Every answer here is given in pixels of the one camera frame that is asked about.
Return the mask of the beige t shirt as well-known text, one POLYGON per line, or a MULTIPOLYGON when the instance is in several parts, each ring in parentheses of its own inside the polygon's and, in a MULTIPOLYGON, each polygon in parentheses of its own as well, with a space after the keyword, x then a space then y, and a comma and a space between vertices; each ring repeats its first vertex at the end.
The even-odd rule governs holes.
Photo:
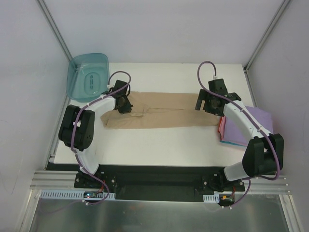
POLYGON ((195 109, 198 94, 131 92, 130 113, 104 113, 101 121, 109 129, 157 129, 217 126, 219 118, 195 109))

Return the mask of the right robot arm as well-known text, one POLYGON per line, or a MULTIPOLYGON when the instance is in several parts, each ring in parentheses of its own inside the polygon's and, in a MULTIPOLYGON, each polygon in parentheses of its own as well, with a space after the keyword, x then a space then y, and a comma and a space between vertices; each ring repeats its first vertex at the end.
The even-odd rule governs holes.
POLYGON ((232 188, 235 182, 275 173, 276 180, 283 168, 284 139, 273 134, 248 111, 236 93, 228 93, 223 79, 208 82, 198 95, 196 110, 224 116, 233 121, 248 140, 245 153, 240 162, 222 168, 207 183, 214 191, 223 192, 232 188))

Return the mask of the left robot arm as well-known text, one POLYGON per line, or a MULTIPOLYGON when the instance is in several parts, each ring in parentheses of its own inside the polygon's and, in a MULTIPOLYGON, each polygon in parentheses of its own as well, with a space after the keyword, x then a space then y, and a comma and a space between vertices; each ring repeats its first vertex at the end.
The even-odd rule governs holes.
POLYGON ((96 140, 100 117, 114 110, 121 114, 130 113, 133 105, 128 100, 129 94, 129 83, 117 80, 110 90, 84 107, 69 105, 66 108, 58 138, 74 153, 80 170, 87 174, 85 182, 91 188, 99 187, 102 182, 102 176, 96 172, 99 167, 96 140))

